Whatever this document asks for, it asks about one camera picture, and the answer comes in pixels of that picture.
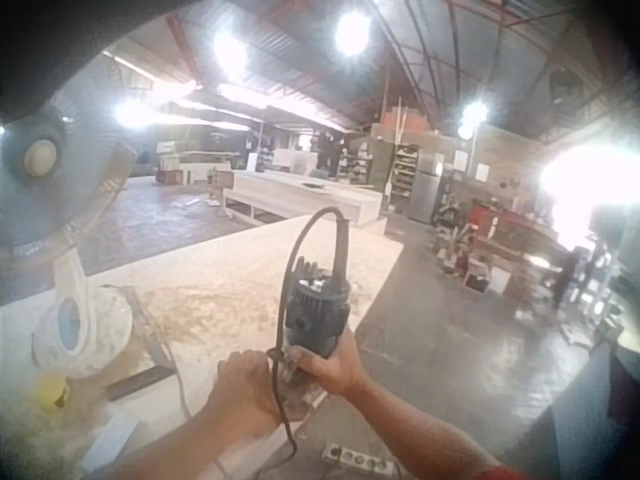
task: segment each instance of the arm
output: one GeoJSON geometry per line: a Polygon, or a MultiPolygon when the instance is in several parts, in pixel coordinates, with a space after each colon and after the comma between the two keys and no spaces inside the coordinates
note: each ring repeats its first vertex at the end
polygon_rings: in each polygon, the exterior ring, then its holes
{"type": "Polygon", "coordinates": [[[498,462],[453,425],[408,405],[364,371],[353,333],[345,330],[325,360],[294,347],[293,360],[329,393],[340,394],[369,422],[402,465],[420,479],[473,478],[498,462]]]}
{"type": "Polygon", "coordinates": [[[266,354],[233,353],[218,365],[209,399],[192,419],[124,463],[90,478],[195,478],[234,443],[269,434],[279,423],[266,354]]]}

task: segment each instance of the refrigerator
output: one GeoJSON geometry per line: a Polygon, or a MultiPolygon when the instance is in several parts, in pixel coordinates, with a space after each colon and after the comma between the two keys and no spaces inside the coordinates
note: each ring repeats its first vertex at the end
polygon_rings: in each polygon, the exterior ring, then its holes
{"type": "Polygon", "coordinates": [[[420,153],[405,215],[411,220],[430,224],[437,208],[443,155],[420,153]]]}

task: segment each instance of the yellow object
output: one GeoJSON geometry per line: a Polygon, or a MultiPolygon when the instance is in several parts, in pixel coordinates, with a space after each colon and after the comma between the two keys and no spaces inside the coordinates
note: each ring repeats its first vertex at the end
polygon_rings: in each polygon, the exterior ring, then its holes
{"type": "Polygon", "coordinates": [[[67,404],[71,387],[61,373],[45,373],[38,379],[36,401],[47,412],[58,412],[67,404]]]}

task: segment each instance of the extension socket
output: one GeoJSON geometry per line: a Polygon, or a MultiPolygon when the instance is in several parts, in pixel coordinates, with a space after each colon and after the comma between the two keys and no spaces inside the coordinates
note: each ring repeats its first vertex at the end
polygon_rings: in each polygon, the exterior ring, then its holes
{"type": "Polygon", "coordinates": [[[394,464],[392,462],[349,450],[335,443],[327,445],[322,452],[322,459],[329,463],[339,463],[361,473],[393,477],[394,464]]]}

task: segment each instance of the ceiling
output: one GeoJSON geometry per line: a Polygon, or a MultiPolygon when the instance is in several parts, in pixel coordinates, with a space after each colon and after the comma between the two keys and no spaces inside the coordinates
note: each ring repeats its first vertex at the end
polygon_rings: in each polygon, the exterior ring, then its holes
{"type": "Polygon", "coordinates": [[[214,92],[225,81],[212,48],[222,29],[247,45],[244,86],[305,99],[348,129],[378,120],[387,75],[388,105],[402,97],[450,134],[462,108],[482,98],[494,125],[548,137],[558,130],[549,74],[560,67],[583,82],[576,111],[585,118],[606,115],[615,90],[602,32],[568,0],[205,0],[128,38],[214,92]],[[334,32],[354,8],[372,30],[367,49],[348,58],[334,32]]]}

